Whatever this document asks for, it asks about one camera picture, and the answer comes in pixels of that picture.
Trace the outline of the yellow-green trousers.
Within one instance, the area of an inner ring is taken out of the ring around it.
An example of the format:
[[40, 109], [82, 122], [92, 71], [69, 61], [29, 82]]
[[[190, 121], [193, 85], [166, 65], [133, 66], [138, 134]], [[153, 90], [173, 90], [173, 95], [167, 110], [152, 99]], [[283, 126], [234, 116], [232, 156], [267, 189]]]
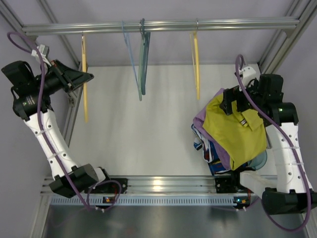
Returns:
[[266, 150], [264, 121], [256, 110], [248, 109], [227, 116], [219, 107], [223, 94], [217, 96], [207, 107], [204, 126], [230, 156], [231, 169], [236, 170]]

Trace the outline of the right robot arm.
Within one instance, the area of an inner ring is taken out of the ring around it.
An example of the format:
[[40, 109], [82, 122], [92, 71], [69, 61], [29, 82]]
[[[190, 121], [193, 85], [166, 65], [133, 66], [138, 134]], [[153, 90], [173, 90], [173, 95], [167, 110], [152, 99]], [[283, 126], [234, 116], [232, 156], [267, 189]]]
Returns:
[[270, 215], [317, 205], [304, 168], [296, 107], [283, 101], [277, 74], [237, 73], [238, 86], [208, 106], [204, 127], [229, 154], [235, 184], [258, 196]]

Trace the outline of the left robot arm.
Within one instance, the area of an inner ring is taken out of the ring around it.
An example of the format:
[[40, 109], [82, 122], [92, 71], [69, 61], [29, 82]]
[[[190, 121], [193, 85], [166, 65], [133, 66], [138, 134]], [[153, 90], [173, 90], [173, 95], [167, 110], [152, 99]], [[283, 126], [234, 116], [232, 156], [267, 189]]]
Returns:
[[50, 189], [66, 198], [81, 192], [123, 194], [127, 179], [111, 180], [105, 169], [81, 166], [72, 159], [51, 106], [52, 94], [59, 90], [70, 93], [94, 75], [71, 69], [57, 59], [45, 66], [47, 70], [37, 76], [29, 63], [21, 60], [1, 71], [12, 84], [14, 113], [31, 129], [47, 157], [53, 178]]

